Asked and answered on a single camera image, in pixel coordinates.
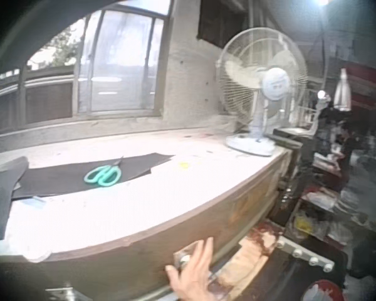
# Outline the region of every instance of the hand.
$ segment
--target hand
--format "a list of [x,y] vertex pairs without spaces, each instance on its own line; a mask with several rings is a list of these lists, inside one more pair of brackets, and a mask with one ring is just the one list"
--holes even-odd
[[169,276],[170,286],[179,298],[184,301],[216,301],[207,290],[209,265],[213,255],[213,237],[206,241],[198,241],[195,251],[181,274],[172,265],[165,270]]

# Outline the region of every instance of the finger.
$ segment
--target finger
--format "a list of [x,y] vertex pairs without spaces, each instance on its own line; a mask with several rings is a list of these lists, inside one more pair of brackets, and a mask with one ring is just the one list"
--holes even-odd
[[212,256],[213,256],[213,237],[209,237],[206,240],[206,246],[204,248],[203,254],[201,256],[201,259],[198,263],[198,269],[202,272],[209,271],[209,266],[212,262]]
[[174,291],[178,290],[180,286],[180,276],[177,269],[172,265],[166,265],[165,271],[167,273],[167,276],[169,277],[171,288]]
[[189,270],[194,269],[197,266],[202,256],[203,244],[204,244],[203,240],[198,241],[198,243],[196,244],[195,250],[184,270],[189,271]]

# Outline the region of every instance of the glass pane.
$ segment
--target glass pane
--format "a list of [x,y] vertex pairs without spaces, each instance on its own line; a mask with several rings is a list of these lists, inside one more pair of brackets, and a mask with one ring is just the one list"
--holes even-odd
[[90,16],[88,27],[86,28],[85,40],[81,56],[80,76],[78,77],[78,111],[86,112],[88,102],[90,101],[90,90],[88,85],[88,72],[91,64],[91,53],[93,49],[93,40],[95,39],[96,29],[101,11],[97,11]]
[[92,77],[92,111],[142,108],[142,84],[152,18],[107,11]]
[[169,14],[170,9],[170,0],[126,0],[119,2],[119,4],[164,15]]
[[28,72],[31,74],[27,75],[27,77],[31,77],[34,73],[33,71],[45,68],[65,66],[67,69],[67,66],[69,66],[72,72],[73,65],[76,62],[78,44],[81,41],[84,27],[85,20],[78,20],[56,35],[50,42],[36,52],[27,62],[27,68],[31,71]]
[[157,67],[159,64],[160,43],[162,41],[163,24],[163,20],[156,19],[148,62],[148,90],[146,92],[147,94],[144,95],[146,97],[144,99],[145,108],[153,108],[155,103],[156,76]]

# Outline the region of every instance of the electric fan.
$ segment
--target electric fan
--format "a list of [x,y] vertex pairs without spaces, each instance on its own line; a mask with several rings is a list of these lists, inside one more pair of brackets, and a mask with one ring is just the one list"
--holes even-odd
[[307,77],[304,58],[289,37],[270,28],[237,34],[217,61],[217,80],[226,110],[248,125],[248,134],[227,137],[229,147],[271,156],[266,134],[298,121]]

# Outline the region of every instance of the scissors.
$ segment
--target scissors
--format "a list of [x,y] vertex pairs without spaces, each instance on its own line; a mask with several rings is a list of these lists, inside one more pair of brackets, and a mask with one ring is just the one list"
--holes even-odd
[[122,171],[119,168],[120,163],[123,161],[123,157],[115,161],[112,165],[100,166],[88,172],[83,178],[85,183],[98,184],[99,186],[109,187],[120,180]]

